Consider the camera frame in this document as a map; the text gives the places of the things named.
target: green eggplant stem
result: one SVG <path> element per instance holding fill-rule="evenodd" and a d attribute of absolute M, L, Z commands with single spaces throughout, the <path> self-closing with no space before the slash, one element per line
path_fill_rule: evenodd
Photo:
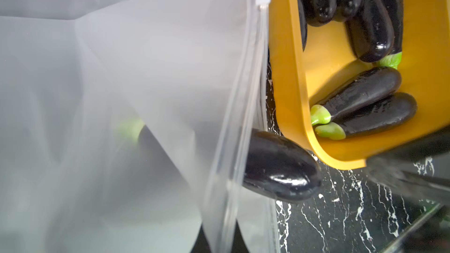
<path fill-rule="evenodd" d="M 317 126 L 314 130 L 319 137 L 330 138 L 331 140 L 342 140 L 346 137 L 344 129 L 334 122 Z"/>
<path fill-rule="evenodd" d="M 331 114 L 324 106 L 315 104 L 311 107 L 311 124 L 327 124 L 331 121 Z"/>
<path fill-rule="evenodd" d="M 139 139 L 139 134 L 145 123 L 142 119 L 130 119 L 120 124 L 119 133 L 124 138 L 131 140 L 133 143 L 137 144 Z"/>
<path fill-rule="evenodd" d="M 379 60 L 377 62 L 377 65 L 397 69 L 398 65 L 400 64 L 400 61 L 401 61 L 401 52 L 398 52 L 397 54 L 387 55 L 383 59 Z"/>

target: yellow bowl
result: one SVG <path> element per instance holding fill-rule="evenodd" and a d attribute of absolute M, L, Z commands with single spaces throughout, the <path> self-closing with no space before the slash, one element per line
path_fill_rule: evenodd
<path fill-rule="evenodd" d="M 348 78 L 372 65 L 353 54 L 345 25 L 308 25 L 307 46 L 301 49 L 297 0 L 272 0 L 269 49 L 281 132 L 312 150 L 327 165 L 349 170 L 365 159 L 450 123 L 450 2 L 404 0 L 403 57 L 399 65 L 401 92 L 414 96 L 417 114 L 407 123 L 372 136 L 332 141 L 316 138 L 310 106 Z"/>

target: black marble countertop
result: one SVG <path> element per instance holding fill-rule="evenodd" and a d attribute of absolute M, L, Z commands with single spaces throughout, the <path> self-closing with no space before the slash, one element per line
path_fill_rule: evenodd
<path fill-rule="evenodd" d="M 269 130 L 279 134 L 270 64 L 266 106 Z M 433 204 L 393 194 L 369 181 L 363 169 L 341 171 L 318 162 L 323 187 L 316 197 L 299 205 L 276 202 L 282 253 L 379 252 Z M 419 174 L 435 171 L 432 159 L 415 167 Z"/>

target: plastic bag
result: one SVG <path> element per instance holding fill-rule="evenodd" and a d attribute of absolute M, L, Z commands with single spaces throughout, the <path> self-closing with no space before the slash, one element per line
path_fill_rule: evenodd
<path fill-rule="evenodd" d="M 0 34 L 1 251 L 188 252 L 190 189 L 156 140 L 118 132 L 138 115 L 83 66 L 73 21 L 0 17 Z"/>
<path fill-rule="evenodd" d="M 76 22 L 82 55 L 113 74 L 189 183 L 214 252 L 233 236 L 265 62 L 259 14 L 252 0 L 130 0 Z"/>
<path fill-rule="evenodd" d="M 266 75 L 267 64 L 264 63 L 261 70 L 260 94 L 256 99 L 256 111 L 253 119 L 253 128 L 264 131 L 268 130 Z M 280 252 L 275 200 L 242 187 L 237 218 L 242 237 L 250 253 Z"/>
<path fill-rule="evenodd" d="M 114 198 L 138 188 L 121 178 L 143 159 L 118 127 L 141 117 L 188 182 L 211 249 L 228 252 L 267 13 L 256 0 L 127 0 L 49 20 L 120 0 L 46 1 L 0 1 L 2 15 L 47 18 L 0 18 L 0 243 L 18 252 L 148 249 L 156 217 L 142 219 L 147 196 Z M 155 158 L 158 166 L 162 153 Z M 177 193 L 155 190 L 148 197 Z M 199 227 L 195 211 L 182 213 Z"/>

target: ziplock bag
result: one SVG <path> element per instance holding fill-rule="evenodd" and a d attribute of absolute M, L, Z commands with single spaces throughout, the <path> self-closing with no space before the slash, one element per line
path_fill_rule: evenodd
<path fill-rule="evenodd" d="M 266 77 L 267 64 L 264 63 L 261 70 L 260 90 L 256 99 L 256 110 L 253 118 L 253 128 L 263 131 L 268 130 Z M 242 187 L 237 219 L 242 238 L 250 253 L 280 252 L 275 200 Z"/>
<path fill-rule="evenodd" d="M 0 20 L 0 241 L 17 252 L 135 244 L 125 229 L 141 217 L 112 223 L 117 212 L 108 209 L 135 207 L 109 200 L 128 170 L 110 165 L 132 160 L 118 127 L 140 117 L 194 194 L 211 249 L 228 252 L 266 62 L 260 6 L 268 0 L 126 0 L 89 13 L 117 1 L 0 3 L 2 15 L 47 18 Z"/>

